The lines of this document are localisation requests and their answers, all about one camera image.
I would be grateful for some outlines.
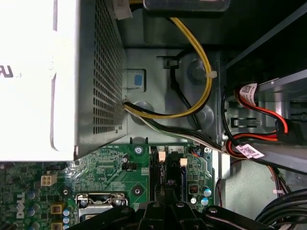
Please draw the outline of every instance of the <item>motherboard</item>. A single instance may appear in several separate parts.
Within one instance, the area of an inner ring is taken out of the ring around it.
[[[137,210],[154,199],[153,157],[161,153],[184,162],[174,182],[178,199],[198,211],[213,204],[211,149],[189,143],[108,145],[77,161],[1,163],[0,229],[64,230],[115,206]],[[174,164],[165,164],[167,174]]]

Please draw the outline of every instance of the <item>dell logo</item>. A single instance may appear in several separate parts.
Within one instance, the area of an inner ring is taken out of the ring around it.
[[[0,66],[0,77],[4,76],[5,78],[14,77],[12,69],[10,66]]]
[[[24,193],[21,193],[17,195],[17,214],[16,218],[17,219],[23,219],[24,218]]]

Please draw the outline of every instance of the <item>white wire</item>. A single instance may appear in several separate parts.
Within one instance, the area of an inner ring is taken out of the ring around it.
[[[196,141],[196,142],[198,142],[198,143],[200,143],[200,144],[202,144],[202,145],[204,145],[204,146],[207,146],[207,147],[209,147],[209,148],[211,148],[211,149],[213,149],[213,150],[215,150],[215,151],[218,151],[218,152],[220,152],[220,153],[226,153],[226,152],[224,152],[224,151],[222,151],[222,150],[220,150],[220,149],[217,149],[217,148],[211,146],[209,143],[207,143],[207,142],[205,142],[205,141],[203,141],[203,140],[200,140],[200,139],[198,139],[198,138],[196,138],[196,137],[192,137],[192,136],[189,136],[189,135],[184,135],[184,134],[178,134],[178,133],[172,133],[172,132],[166,132],[166,131],[163,131],[163,130],[159,130],[159,129],[157,129],[156,127],[154,127],[154,126],[152,126],[151,124],[149,124],[147,121],[145,121],[142,117],[140,117],[140,116],[134,114],[134,113],[133,113],[132,111],[130,111],[129,109],[125,108],[125,110],[126,110],[128,113],[130,113],[130,114],[132,114],[133,116],[135,116],[135,117],[137,117],[138,119],[140,119],[141,121],[143,121],[147,126],[149,126],[150,128],[152,128],[153,130],[155,130],[155,131],[157,131],[157,132],[163,133],[163,134],[168,135],[168,136],[171,136],[171,137],[177,137],[177,138],[179,137],[179,138],[184,138],[184,139],[190,139],[190,140]]]

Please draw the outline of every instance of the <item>white connector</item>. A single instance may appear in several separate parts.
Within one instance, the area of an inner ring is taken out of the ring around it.
[[[41,186],[52,186],[54,185],[58,180],[58,173],[57,172],[47,172],[47,174],[42,175],[40,178],[40,184]]]

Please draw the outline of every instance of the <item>blue sticker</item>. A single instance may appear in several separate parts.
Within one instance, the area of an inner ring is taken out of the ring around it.
[[[134,84],[137,85],[137,86],[142,86],[143,76],[141,74],[134,75]]]

